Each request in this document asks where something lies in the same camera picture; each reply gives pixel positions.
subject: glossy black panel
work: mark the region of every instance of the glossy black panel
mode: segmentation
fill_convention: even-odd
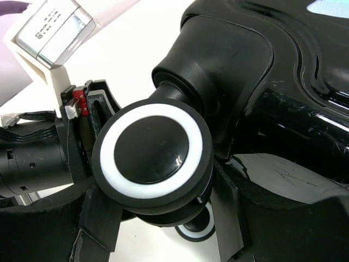
[[[179,123],[168,117],[146,117],[122,132],[115,146],[115,163],[132,182],[158,183],[180,169],[188,150],[188,136]]]

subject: cable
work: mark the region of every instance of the cable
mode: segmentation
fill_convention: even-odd
[[[31,121],[54,121],[54,111],[28,112],[19,115],[19,118]],[[16,144],[35,142],[37,140],[51,138],[57,135],[56,126],[53,124],[47,128],[36,130],[28,134],[16,134],[8,129],[0,128],[0,139]]]

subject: black cylinder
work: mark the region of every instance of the black cylinder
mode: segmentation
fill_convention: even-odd
[[[31,133],[52,124],[52,121],[30,122],[16,125],[10,131]],[[0,140],[0,198],[72,182],[57,136],[26,144]]]

